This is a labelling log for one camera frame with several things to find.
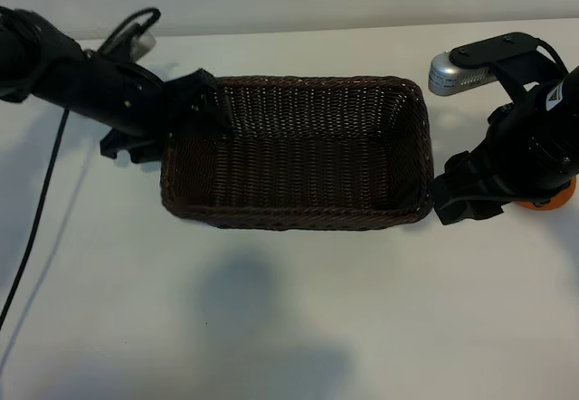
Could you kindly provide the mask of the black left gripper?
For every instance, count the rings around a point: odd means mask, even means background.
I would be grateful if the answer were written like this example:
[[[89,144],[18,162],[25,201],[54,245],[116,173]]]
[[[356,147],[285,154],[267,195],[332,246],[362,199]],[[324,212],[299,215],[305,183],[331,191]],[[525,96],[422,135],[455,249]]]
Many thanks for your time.
[[[115,159],[126,151],[134,164],[161,159],[166,138],[176,124],[178,108],[187,100],[195,105],[195,130],[199,137],[226,139],[233,135],[230,110],[215,97],[216,78],[204,69],[172,81],[135,65],[120,65],[123,80],[112,113],[111,131],[100,141],[100,154]]]

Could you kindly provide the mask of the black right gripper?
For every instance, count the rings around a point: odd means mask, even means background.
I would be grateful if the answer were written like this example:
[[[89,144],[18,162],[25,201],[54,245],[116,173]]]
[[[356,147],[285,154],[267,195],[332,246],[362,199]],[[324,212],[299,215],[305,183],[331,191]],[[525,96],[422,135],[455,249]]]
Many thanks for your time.
[[[444,225],[463,220],[485,220],[502,214],[505,202],[521,194],[498,174],[487,144],[448,159],[445,173],[430,184],[435,212]]]

